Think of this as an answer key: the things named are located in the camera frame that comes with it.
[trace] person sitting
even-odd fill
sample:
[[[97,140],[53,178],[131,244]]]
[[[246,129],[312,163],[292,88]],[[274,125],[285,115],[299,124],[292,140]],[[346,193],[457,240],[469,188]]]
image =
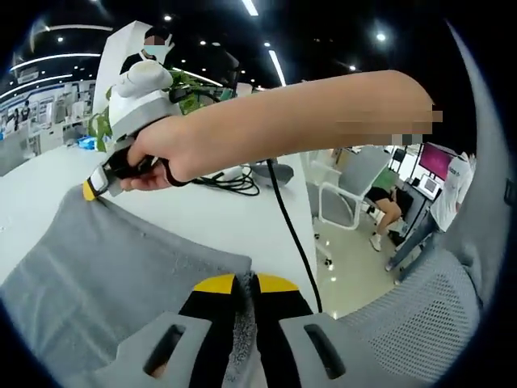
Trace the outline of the person sitting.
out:
[[[385,214],[377,225],[375,233],[370,238],[373,249],[380,252],[380,240],[386,233],[388,226],[402,217],[402,209],[397,202],[397,188],[393,186],[389,192],[383,188],[371,188],[366,197],[375,203],[377,208]]]

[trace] white shirt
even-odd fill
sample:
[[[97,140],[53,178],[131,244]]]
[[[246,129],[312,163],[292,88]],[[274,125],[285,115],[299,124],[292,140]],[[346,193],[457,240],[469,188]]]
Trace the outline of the white shirt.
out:
[[[456,202],[461,205],[472,183],[473,171],[466,153],[455,157],[449,164],[443,191],[431,206],[431,216],[446,232],[456,216]]]

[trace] black cable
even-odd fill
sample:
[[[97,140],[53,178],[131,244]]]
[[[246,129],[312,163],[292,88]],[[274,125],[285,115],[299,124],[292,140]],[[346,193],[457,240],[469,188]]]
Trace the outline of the black cable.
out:
[[[302,261],[304,262],[305,271],[307,271],[307,275],[309,275],[310,284],[313,286],[314,296],[316,297],[317,303],[317,311],[319,313],[323,312],[322,307],[322,299],[320,298],[320,293],[317,290],[316,281],[314,280],[313,272],[310,269],[309,261],[307,260],[307,256],[305,255],[304,248],[301,246],[300,239],[296,235],[296,231],[292,226],[291,218],[289,218],[288,211],[285,208],[284,201],[282,200],[282,196],[280,195],[280,190],[278,189],[278,182],[276,181],[275,170],[273,170],[273,163],[270,159],[267,160],[267,169],[269,170],[269,175],[271,176],[271,182],[273,183],[273,189],[275,190],[275,196],[278,200],[278,205],[280,210],[282,210],[282,214],[284,215],[285,223],[288,224],[289,231],[291,232],[292,239],[300,252],[300,256]]]
[[[192,181],[192,183],[208,186],[210,188],[217,188],[220,190],[226,190],[227,192],[234,192],[242,196],[257,196],[260,194],[260,188],[251,178],[251,169],[247,174],[241,177],[230,179],[230,180],[219,180],[224,173],[217,174],[213,177],[200,177]]]

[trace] white office chair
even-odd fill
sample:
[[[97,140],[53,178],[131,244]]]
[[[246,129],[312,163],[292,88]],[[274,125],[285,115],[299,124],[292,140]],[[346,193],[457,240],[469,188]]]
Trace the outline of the white office chair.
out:
[[[316,161],[311,162],[312,167],[339,174],[337,184],[328,181],[323,181],[319,185],[307,183],[313,217],[345,230],[356,229],[364,196],[388,165],[389,158],[389,153],[384,152],[382,148],[367,145],[351,157],[341,174],[331,167],[323,166]]]

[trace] white desk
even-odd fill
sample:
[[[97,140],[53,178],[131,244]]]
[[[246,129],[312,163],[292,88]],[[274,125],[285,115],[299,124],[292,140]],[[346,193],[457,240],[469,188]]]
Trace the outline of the white desk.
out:
[[[104,154],[65,146],[38,156],[0,178],[0,282],[48,229],[61,198],[81,184]],[[279,158],[295,171],[281,188],[286,209],[316,277],[316,252],[309,198],[300,155]],[[156,192],[125,192],[117,205],[181,237],[221,251],[248,255],[252,269],[282,276],[300,287],[317,311],[301,257],[272,189],[256,197],[194,184]]]

